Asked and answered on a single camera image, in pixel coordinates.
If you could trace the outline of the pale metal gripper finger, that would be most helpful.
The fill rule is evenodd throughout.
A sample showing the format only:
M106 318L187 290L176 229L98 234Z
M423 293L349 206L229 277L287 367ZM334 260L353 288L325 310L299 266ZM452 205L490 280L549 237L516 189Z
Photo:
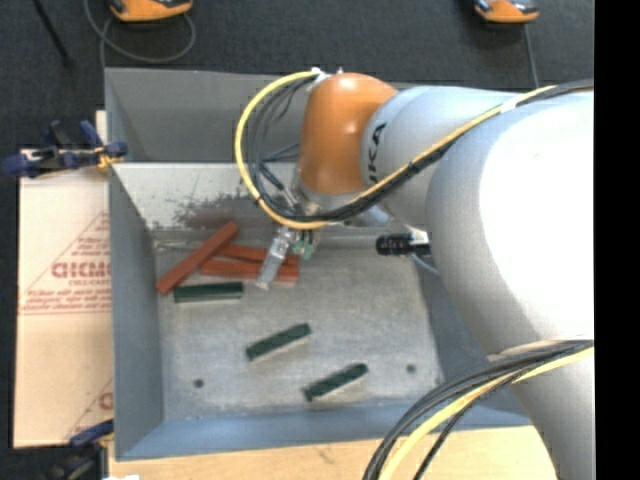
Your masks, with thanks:
M267 250L265 259L259 271L256 286L260 289L268 289L275 281L281 267L281 247L278 240L273 240Z
M287 251L291 244L292 234L290 231L281 231L275 237L270 246L268 256L266 258L266 286L270 287L276 280L282 264L287 255Z

